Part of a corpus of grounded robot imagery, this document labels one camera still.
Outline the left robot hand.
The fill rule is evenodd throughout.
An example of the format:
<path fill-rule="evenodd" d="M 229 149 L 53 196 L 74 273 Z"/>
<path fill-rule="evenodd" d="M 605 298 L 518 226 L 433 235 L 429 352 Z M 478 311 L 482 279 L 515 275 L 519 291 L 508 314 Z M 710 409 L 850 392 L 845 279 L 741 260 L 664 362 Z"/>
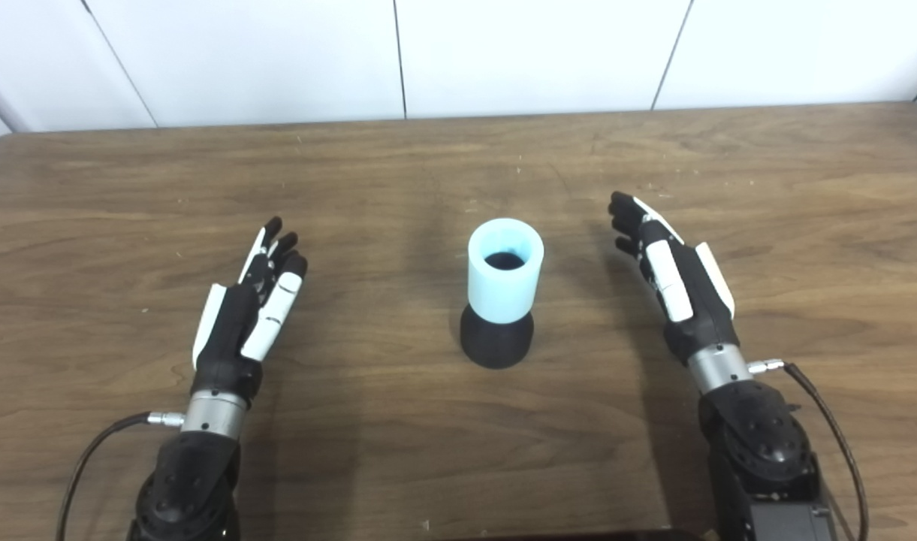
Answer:
<path fill-rule="evenodd" d="M 238 281 L 211 285 L 192 347 L 192 394 L 231 394 L 251 407 L 259 393 L 263 362 L 308 270 L 299 236 L 281 229 L 282 219 L 274 216 L 253 240 Z"/>

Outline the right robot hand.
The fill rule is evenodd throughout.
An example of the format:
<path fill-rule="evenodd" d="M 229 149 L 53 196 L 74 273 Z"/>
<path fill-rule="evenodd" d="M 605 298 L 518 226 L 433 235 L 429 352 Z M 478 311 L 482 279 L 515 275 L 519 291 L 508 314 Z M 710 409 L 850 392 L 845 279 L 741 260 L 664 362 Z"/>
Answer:
<path fill-rule="evenodd" d="M 637 261 L 665 315 L 665 345 L 682 363 L 703 349 L 739 346 L 735 301 L 707 243 L 692 246 L 639 198 L 616 191 L 608 212 L 615 246 Z"/>

